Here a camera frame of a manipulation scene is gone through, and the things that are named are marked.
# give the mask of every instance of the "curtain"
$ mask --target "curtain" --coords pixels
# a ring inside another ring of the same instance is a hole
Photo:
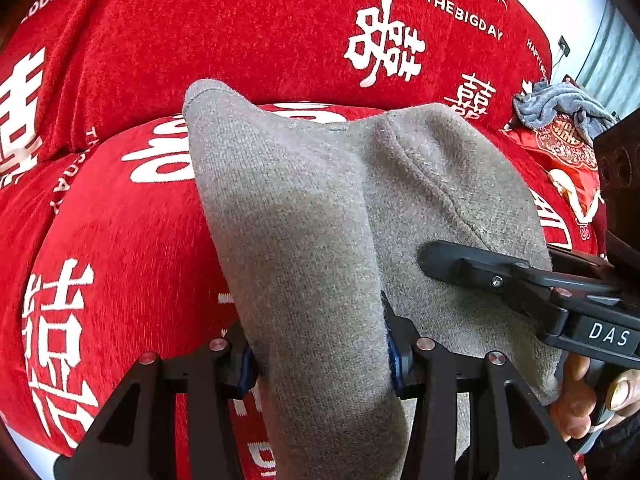
[[[640,43],[609,0],[576,81],[621,119],[640,107]]]

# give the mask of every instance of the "metal screw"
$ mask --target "metal screw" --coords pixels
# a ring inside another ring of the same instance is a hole
[[[139,358],[138,361],[141,365],[149,365],[156,360],[155,352],[144,352]]]
[[[221,337],[218,337],[209,341],[209,350],[213,350],[214,352],[220,352],[225,348],[226,348],[226,339],[222,339]]]
[[[421,337],[420,339],[418,339],[418,341],[415,342],[415,345],[420,350],[425,351],[433,350],[434,348],[436,348],[436,342],[428,337]]]
[[[504,354],[502,352],[498,352],[497,350],[494,350],[493,352],[489,352],[486,355],[487,359],[489,359],[489,362],[491,364],[497,365],[497,366],[501,366],[503,364],[505,364],[505,362],[507,362],[507,358],[504,356]]]
[[[564,297],[564,298],[570,298],[572,297],[572,293],[570,290],[567,290],[566,288],[562,287],[562,286],[555,286],[554,287],[554,291],[559,294],[560,296]]]

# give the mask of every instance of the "gray towel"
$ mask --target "gray towel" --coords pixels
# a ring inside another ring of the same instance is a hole
[[[559,353],[529,320],[418,267],[418,247],[443,238],[550,268],[526,185],[452,110],[317,124],[202,80],[184,116],[209,229],[261,367],[280,480],[399,478],[415,403],[390,382],[381,288],[423,335],[475,356],[501,349],[542,401],[555,396]],[[459,401],[462,451],[469,410]]]
[[[582,140],[593,147],[593,139],[616,121],[599,102],[571,83],[550,85],[541,80],[530,94],[513,96],[513,107],[520,122],[535,130],[551,124],[558,112],[574,118]]]

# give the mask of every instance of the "electrical socket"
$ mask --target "electrical socket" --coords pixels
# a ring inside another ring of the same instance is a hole
[[[564,56],[569,57],[569,52],[571,52],[571,49],[569,48],[569,45],[566,42],[564,36],[560,36],[560,39],[558,40],[558,46],[562,49],[562,53],[564,54]]]

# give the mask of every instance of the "black label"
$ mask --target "black label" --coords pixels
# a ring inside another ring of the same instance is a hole
[[[598,321],[593,317],[580,316],[571,338],[610,352],[631,356],[640,343],[640,332]]]

